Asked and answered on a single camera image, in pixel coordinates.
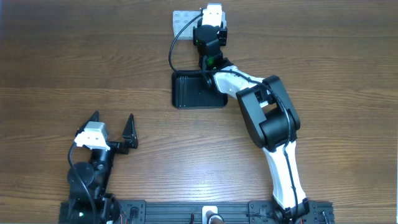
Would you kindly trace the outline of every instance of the black cable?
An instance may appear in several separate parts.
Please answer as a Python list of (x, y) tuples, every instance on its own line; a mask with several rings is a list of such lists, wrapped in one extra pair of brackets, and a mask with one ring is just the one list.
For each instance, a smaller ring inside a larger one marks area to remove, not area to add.
[(286, 159), (287, 168), (288, 168), (288, 170), (289, 170), (290, 181), (291, 181), (291, 183), (292, 183), (292, 189), (293, 189), (294, 199), (295, 199), (296, 212), (295, 212), (294, 217), (293, 217), (293, 223), (294, 223), (294, 221), (296, 220), (296, 216), (298, 215), (298, 212), (299, 212), (299, 201), (298, 201), (298, 198), (297, 198), (296, 188), (295, 188), (295, 186), (294, 186), (294, 180), (293, 180), (292, 168), (290, 167), (289, 156), (288, 156), (288, 154), (287, 154), (287, 152), (286, 152), (286, 147), (289, 145), (289, 142), (290, 142), (290, 140), (291, 140), (291, 132), (292, 132), (292, 130), (291, 130), (291, 127), (290, 127), (290, 118), (289, 118), (289, 114), (288, 114), (288, 112), (287, 112), (287, 110), (286, 110), (285, 105), (283, 104), (283, 102), (282, 102), (282, 100), (279, 98), (279, 96), (276, 94), (276, 92), (275, 92), (274, 90), (272, 90), (271, 88), (269, 88), (269, 87), (268, 87), (267, 85), (265, 85), (264, 83), (258, 82), (258, 81), (255, 81), (255, 80), (251, 80), (249, 77), (246, 77), (246, 76), (242, 75), (241, 73), (235, 72), (235, 71), (232, 71), (232, 70), (206, 70), (206, 71), (197, 70), (197, 71), (188, 72), (188, 71), (180, 71), (180, 70), (177, 70), (177, 69), (174, 68), (174, 66), (173, 66), (173, 64), (172, 64), (172, 52), (173, 52), (173, 48), (174, 48), (174, 45), (175, 45), (175, 43), (176, 43), (178, 37), (182, 34), (182, 32), (183, 32), (193, 21), (197, 20), (197, 19), (198, 19), (199, 17), (201, 17), (202, 15), (203, 15), (203, 13), (201, 12), (199, 15), (197, 15), (195, 18), (193, 18), (187, 25), (185, 25), (185, 26), (180, 30), (180, 32), (175, 36), (175, 38), (174, 38), (174, 40), (173, 40), (173, 42), (172, 42), (172, 45), (171, 45), (171, 47), (170, 47), (170, 51), (169, 51), (169, 65), (170, 65), (170, 68), (171, 68), (176, 74), (186, 74), (186, 75), (200, 75), (200, 74), (203, 74), (203, 73), (217, 73), (217, 72), (233, 73), (233, 74), (235, 74), (235, 75), (237, 75), (237, 76), (239, 76), (239, 77), (241, 77), (241, 78), (244, 78), (244, 79), (245, 79), (246, 81), (248, 81), (249, 83), (255, 83), (255, 84), (257, 84), (257, 85), (263, 87), (265, 90), (269, 91), (269, 93), (277, 100), (277, 102), (278, 102), (280, 108), (282, 109), (282, 112), (285, 114), (286, 122), (287, 122), (287, 127), (288, 127), (287, 141), (286, 141), (286, 143), (285, 143), (285, 145), (284, 145), (284, 147), (283, 147), (283, 153), (284, 153), (284, 156), (285, 156), (285, 159)]
[(69, 153), (68, 153), (69, 165), (70, 165), (70, 168), (71, 168), (71, 170), (72, 170), (72, 172), (73, 172), (73, 175), (75, 175), (75, 177), (77, 178), (77, 180), (79, 181), (79, 183), (81, 183), (81, 185), (83, 186), (83, 188), (84, 188), (84, 190), (85, 190), (85, 192), (86, 192), (86, 194), (87, 194), (88, 200), (90, 201), (90, 204), (91, 204), (91, 208), (93, 209), (93, 217), (94, 217), (93, 223), (96, 224), (97, 209), (96, 209), (96, 207), (95, 207), (94, 200), (93, 200), (93, 198), (91, 198), (91, 195), (90, 195), (90, 193), (88, 192), (86, 185), (84, 184), (83, 180), (81, 179), (79, 173), (78, 173), (77, 170), (76, 170), (75, 165), (73, 165), (73, 162), (72, 162), (72, 152), (73, 152), (73, 149), (74, 149), (75, 147), (76, 147), (76, 143), (73, 142), (72, 146), (71, 146), (70, 149), (69, 149)]

